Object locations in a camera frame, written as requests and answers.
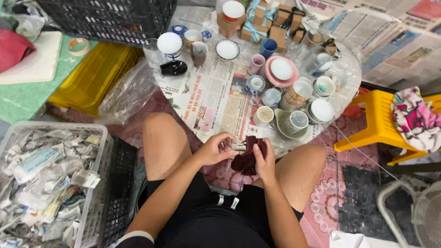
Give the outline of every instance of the pink patterned mat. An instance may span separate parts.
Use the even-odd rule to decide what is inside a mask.
[[[82,114],[77,110],[70,109],[66,113],[59,108],[48,104],[48,111],[53,115],[64,118],[70,122],[93,123],[93,117]],[[191,150],[194,152],[202,145],[198,138],[177,116],[162,92],[156,92],[149,102],[137,114],[130,118],[128,125],[108,126],[109,132],[116,133],[127,143],[138,147],[138,159],[143,160],[142,123],[152,112],[166,112],[173,116],[184,128],[190,141]],[[366,117],[355,119],[342,116],[336,121],[336,125],[346,135],[352,135],[366,128]],[[361,169],[378,170],[377,166],[357,150],[349,150],[337,153],[333,150],[333,144],[344,139],[334,126],[329,126],[311,143],[318,144],[327,150],[327,163],[323,174],[311,193],[310,202],[304,209],[304,217],[300,225],[306,235],[310,248],[328,248],[329,235],[333,230],[338,230],[338,207],[342,207],[346,201],[343,196],[345,181],[342,178],[341,166],[352,165]],[[360,148],[365,154],[378,162],[377,146],[369,145]],[[204,166],[201,171],[206,176],[209,184],[239,192],[244,184],[251,184],[258,179],[257,176],[243,176],[231,169],[231,160],[218,165]]]

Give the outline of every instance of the white plastic basket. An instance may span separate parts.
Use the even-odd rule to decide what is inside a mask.
[[[21,134],[34,129],[67,129],[73,133],[85,132],[95,135],[101,135],[101,143],[98,148],[98,154],[95,159],[93,171],[98,171],[101,182],[95,189],[88,189],[86,201],[82,210],[80,226],[75,239],[74,248],[92,247],[98,243],[100,234],[99,226],[101,223],[102,209],[104,206],[104,186],[107,172],[110,166],[112,155],[113,138],[108,134],[107,128],[100,124],[80,124],[63,122],[43,122],[43,121],[20,121],[13,124],[2,144],[0,145],[0,168],[3,168],[4,158],[7,151],[17,142]]]

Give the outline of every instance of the white cord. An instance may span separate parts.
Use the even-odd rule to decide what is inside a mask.
[[[349,144],[351,144],[355,149],[357,149],[357,151],[361,152],[361,154],[365,155],[366,158],[370,159],[372,162],[374,162],[376,165],[378,165],[378,167],[382,168],[385,172],[387,172],[391,177],[393,177],[395,180],[400,181],[396,176],[392,175],[389,171],[387,171],[385,168],[383,168],[381,165],[379,165],[377,162],[375,162],[373,159],[371,159],[368,155],[364,154],[362,151],[360,151],[360,149],[358,149],[357,147],[355,147],[350,141],[349,139],[346,137],[346,135],[344,135],[344,133],[340,130],[340,128],[338,128],[338,126],[335,124],[335,122],[332,122],[332,124],[334,125],[335,128],[337,128],[337,130],[341,133],[341,135],[343,135],[343,137],[349,142]]]

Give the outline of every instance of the tape roll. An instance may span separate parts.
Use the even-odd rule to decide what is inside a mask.
[[[77,52],[72,51],[73,47],[78,43],[85,43],[86,47]],[[67,45],[67,50],[73,56],[83,56],[90,51],[90,45],[89,42],[84,38],[75,38],[71,40],[71,42],[69,42],[69,44]]]

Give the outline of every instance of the cutting board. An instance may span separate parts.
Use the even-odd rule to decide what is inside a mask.
[[[0,73],[0,85],[47,82],[54,79],[62,40],[60,31],[42,32],[34,42],[37,49],[35,52]]]

